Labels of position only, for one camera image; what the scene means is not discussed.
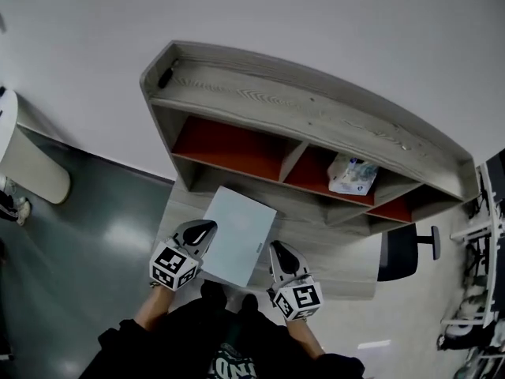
red shelf backing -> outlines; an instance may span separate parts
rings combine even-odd
[[[373,206],[373,189],[365,196],[334,193],[328,189],[327,169],[335,156],[336,153],[330,150],[309,146],[284,182],[316,193]]]
[[[281,137],[189,117],[172,154],[278,181],[285,147]]]
[[[382,216],[401,222],[412,222],[412,212],[409,209],[405,196],[398,197],[384,205],[378,206],[368,212],[369,215]]]

gray floor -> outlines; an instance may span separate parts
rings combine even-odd
[[[171,184],[27,135],[73,185],[57,206],[18,188],[33,204],[30,219],[24,227],[0,220],[3,317],[16,358],[0,369],[15,378],[74,378],[98,351],[97,336],[145,299]]]

wooden shelf unit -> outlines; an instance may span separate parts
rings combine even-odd
[[[202,178],[228,185],[240,180],[241,190],[267,193],[264,202],[284,217],[357,235],[415,223],[478,195],[471,157],[448,137],[431,126],[411,133],[417,119],[406,110],[312,69],[176,42],[146,69],[140,85],[190,191]],[[399,111],[405,125],[389,121]],[[328,190],[327,168],[339,152],[380,166],[366,196]],[[249,196],[262,197],[255,192]]]

black chair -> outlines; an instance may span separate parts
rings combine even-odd
[[[431,236],[418,236],[415,224],[384,233],[378,280],[394,281],[413,275],[417,271],[418,243],[431,244],[433,260],[440,258],[440,234],[437,226],[432,226]]]

floor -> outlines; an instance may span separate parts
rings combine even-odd
[[[29,136],[69,170],[73,191],[53,206],[19,189],[33,215],[25,227],[0,220],[8,251],[2,308],[16,355],[0,368],[12,378],[75,378],[97,352],[98,334],[134,315],[149,292],[146,266],[171,185]],[[372,301],[327,302],[309,320],[326,351],[357,356],[365,377],[453,377],[466,352],[439,352],[435,342],[460,282],[462,249],[448,238],[456,213],[417,225],[421,235],[439,227],[438,261],[421,246],[414,276],[380,283]],[[178,293],[176,306],[195,298],[200,284]],[[231,309],[242,296],[229,293]],[[259,298],[265,314],[282,323],[267,296]],[[358,350],[375,342],[385,346]]]

